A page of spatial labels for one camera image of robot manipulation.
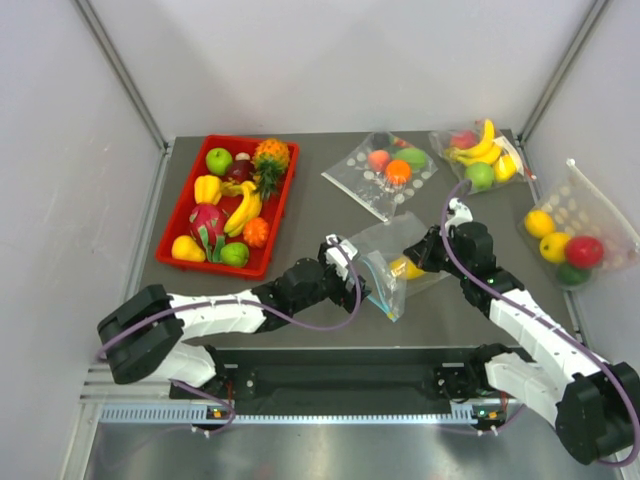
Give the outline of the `yellow pear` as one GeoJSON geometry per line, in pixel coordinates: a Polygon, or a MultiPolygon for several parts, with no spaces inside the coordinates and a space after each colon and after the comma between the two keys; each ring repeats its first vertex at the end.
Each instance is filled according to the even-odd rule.
{"type": "Polygon", "coordinates": [[[194,263],[203,263],[207,260],[205,251],[189,235],[181,235],[173,241],[171,257],[175,260],[194,263]]]}

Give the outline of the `yellow banana bunch in bin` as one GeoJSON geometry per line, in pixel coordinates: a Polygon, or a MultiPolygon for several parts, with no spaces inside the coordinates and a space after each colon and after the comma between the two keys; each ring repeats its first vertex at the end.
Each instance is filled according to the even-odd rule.
{"type": "Polygon", "coordinates": [[[240,204],[232,213],[223,211],[226,215],[224,233],[228,237],[237,237],[243,232],[245,225],[250,220],[259,216],[262,209],[261,194],[258,192],[256,184],[251,180],[241,184],[223,182],[221,192],[223,196],[227,197],[242,196],[240,204]]]}

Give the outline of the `pink dragon fruit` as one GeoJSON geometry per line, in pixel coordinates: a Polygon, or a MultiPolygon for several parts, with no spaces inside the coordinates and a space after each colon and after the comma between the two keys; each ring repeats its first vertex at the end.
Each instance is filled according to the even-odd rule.
{"type": "Polygon", "coordinates": [[[189,233],[210,263],[221,262],[228,215],[216,205],[197,204],[189,215],[189,233]]]}

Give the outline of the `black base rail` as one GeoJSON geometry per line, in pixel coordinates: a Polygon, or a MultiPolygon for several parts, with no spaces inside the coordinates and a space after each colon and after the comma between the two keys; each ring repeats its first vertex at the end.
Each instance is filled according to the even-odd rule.
{"type": "Polygon", "coordinates": [[[278,393],[295,400],[312,394],[316,400],[334,395],[342,402],[375,392],[425,400],[466,401],[490,393],[473,349],[337,349],[216,351],[213,377],[199,387],[183,380],[171,395],[191,395],[195,389],[225,394],[241,402],[274,401],[278,393]]]}

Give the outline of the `dotted bag with lemons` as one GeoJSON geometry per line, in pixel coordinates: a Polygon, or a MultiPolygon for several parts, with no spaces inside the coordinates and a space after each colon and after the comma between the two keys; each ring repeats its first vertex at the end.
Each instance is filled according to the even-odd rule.
{"type": "Polygon", "coordinates": [[[550,280],[565,291],[639,264],[639,233],[573,159],[518,228],[550,280]]]}

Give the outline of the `zip bag with bananas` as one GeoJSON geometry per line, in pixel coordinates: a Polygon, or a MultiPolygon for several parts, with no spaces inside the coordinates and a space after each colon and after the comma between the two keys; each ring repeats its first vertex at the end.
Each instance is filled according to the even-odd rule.
{"type": "Polygon", "coordinates": [[[429,141],[458,180],[465,183],[467,194],[537,179],[505,131],[490,118],[465,129],[432,131],[429,141]]]}

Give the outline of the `yellow bell pepper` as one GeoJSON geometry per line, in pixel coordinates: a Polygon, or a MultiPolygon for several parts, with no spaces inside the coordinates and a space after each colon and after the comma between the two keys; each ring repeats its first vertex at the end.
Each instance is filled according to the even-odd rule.
{"type": "Polygon", "coordinates": [[[217,205],[222,197],[222,180],[214,175],[201,175],[194,182],[194,200],[197,205],[217,205]]]}

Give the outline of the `small orange pumpkin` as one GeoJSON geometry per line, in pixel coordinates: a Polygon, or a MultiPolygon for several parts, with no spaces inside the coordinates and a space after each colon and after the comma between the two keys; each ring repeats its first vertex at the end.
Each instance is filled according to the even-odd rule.
{"type": "Polygon", "coordinates": [[[247,222],[243,230],[244,242],[251,248],[264,248],[270,234],[270,225],[262,217],[247,222]]]}

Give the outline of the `blue zip top bag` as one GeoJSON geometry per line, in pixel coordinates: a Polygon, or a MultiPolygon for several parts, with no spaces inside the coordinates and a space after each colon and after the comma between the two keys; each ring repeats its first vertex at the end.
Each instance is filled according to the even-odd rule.
{"type": "Polygon", "coordinates": [[[399,320],[404,314],[408,297],[449,276],[446,272],[426,272],[418,279],[406,281],[392,275],[389,263],[404,256],[403,251],[426,233],[424,223],[413,213],[405,212],[349,238],[359,251],[356,270],[371,288],[368,299],[391,321],[399,320]]]}

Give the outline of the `toy pineapple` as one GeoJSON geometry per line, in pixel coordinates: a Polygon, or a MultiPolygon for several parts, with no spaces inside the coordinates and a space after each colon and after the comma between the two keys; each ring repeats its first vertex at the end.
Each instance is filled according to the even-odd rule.
{"type": "Polygon", "coordinates": [[[276,138],[262,141],[254,152],[254,182],[263,201],[267,201],[279,188],[281,177],[290,163],[287,144],[276,138]]]}

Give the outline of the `yellow lemon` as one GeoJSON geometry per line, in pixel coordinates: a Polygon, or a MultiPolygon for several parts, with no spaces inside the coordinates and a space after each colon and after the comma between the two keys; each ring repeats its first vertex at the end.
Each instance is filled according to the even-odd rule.
{"type": "Polygon", "coordinates": [[[418,279],[426,274],[424,270],[418,268],[410,259],[405,256],[402,256],[390,262],[389,268],[395,278],[406,281],[418,279]]]}

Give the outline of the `dark red mangosteen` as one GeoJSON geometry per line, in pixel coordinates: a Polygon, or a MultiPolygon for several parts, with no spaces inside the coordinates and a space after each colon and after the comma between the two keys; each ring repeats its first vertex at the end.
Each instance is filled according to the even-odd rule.
{"type": "Polygon", "coordinates": [[[237,154],[227,171],[227,176],[231,182],[236,184],[252,180],[254,176],[254,164],[252,163],[251,156],[246,152],[237,154]]]}

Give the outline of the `green apple in bin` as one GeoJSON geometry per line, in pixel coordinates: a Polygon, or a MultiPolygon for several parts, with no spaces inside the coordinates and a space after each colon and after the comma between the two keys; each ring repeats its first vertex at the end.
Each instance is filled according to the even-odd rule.
{"type": "Polygon", "coordinates": [[[233,164],[233,156],[225,148],[213,148],[205,156],[205,163],[208,171],[212,175],[224,176],[233,164]]]}

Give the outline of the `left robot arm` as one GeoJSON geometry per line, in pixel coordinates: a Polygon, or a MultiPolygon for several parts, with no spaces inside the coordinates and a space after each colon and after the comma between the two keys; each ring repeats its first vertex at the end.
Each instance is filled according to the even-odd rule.
{"type": "Polygon", "coordinates": [[[178,381],[205,396],[226,387],[211,346],[191,340],[219,334],[259,334],[295,324],[295,315],[325,300],[355,314],[369,294],[353,264],[330,249],[327,260],[303,258],[276,279],[219,296],[184,296],[151,285],[98,325],[99,358],[117,384],[178,381]]]}

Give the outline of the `dotted zip bag with fruit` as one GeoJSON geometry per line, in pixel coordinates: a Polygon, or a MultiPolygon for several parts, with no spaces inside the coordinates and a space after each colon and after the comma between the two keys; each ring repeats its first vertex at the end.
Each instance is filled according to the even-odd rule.
{"type": "Polygon", "coordinates": [[[391,132],[378,131],[368,134],[323,177],[379,220],[388,221],[436,172],[436,163],[425,150],[391,132]]]}

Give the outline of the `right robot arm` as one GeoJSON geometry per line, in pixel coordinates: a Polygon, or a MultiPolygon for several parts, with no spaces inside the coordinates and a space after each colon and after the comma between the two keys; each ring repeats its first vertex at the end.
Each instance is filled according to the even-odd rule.
{"type": "Polygon", "coordinates": [[[487,227],[471,221],[428,230],[404,251],[419,269],[445,271],[460,281],[465,299],[530,355],[486,347],[467,370],[469,388],[487,396],[508,393],[544,418],[579,463],[618,468],[639,456],[639,375],[611,364],[569,336],[524,285],[498,266],[487,227]],[[611,456],[627,450],[616,463],[611,456]]]}

